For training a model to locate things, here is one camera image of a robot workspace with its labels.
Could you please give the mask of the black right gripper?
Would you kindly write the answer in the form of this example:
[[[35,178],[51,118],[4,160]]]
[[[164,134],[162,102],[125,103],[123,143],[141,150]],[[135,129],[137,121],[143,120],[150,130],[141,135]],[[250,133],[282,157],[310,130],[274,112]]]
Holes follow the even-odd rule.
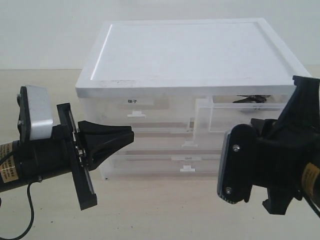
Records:
[[[262,205],[284,215],[293,199],[320,213],[320,80],[293,76],[295,90],[277,119],[251,119],[258,133],[253,184]]]

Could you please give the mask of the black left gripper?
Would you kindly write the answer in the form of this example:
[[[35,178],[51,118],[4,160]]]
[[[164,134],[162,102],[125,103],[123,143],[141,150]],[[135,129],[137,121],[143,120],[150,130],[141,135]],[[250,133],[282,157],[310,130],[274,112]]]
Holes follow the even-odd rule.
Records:
[[[60,124],[54,127],[53,137],[58,141],[61,163],[52,176],[67,173],[72,179],[80,209],[86,210],[97,205],[97,195],[91,181],[89,170],[95,170],[107,158],[134,142],[131,126],[102,125],[86,120],[78,122],[80,135],[85,143],[82,148],[70,103],[58,104]],[[86,155],[88,166],[83,158]]]

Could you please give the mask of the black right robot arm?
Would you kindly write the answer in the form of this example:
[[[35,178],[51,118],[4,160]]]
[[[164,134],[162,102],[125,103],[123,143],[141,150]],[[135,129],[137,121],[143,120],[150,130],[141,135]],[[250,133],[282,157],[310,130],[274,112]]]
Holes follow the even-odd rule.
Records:
[[[295,90],[277,119],[255,119],[258,133],[253,184],[267,189],[262,205],[285,215],[293,199],[320,214],[320,80],[292,77]]]

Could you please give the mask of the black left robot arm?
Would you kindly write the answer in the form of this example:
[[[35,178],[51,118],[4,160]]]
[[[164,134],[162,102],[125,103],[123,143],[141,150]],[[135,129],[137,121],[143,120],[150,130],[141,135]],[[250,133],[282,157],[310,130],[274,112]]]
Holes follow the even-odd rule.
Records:
[[[57,111],[60,123],[49,138],[9,144],[13,155],[4,162],[9,168],[0,174],[0,190],[71,173],[80,209],[85,210],[98,204],[90,172],[133,143],[134,132],[131,126],[75,123],[69,103],[57,105]]]

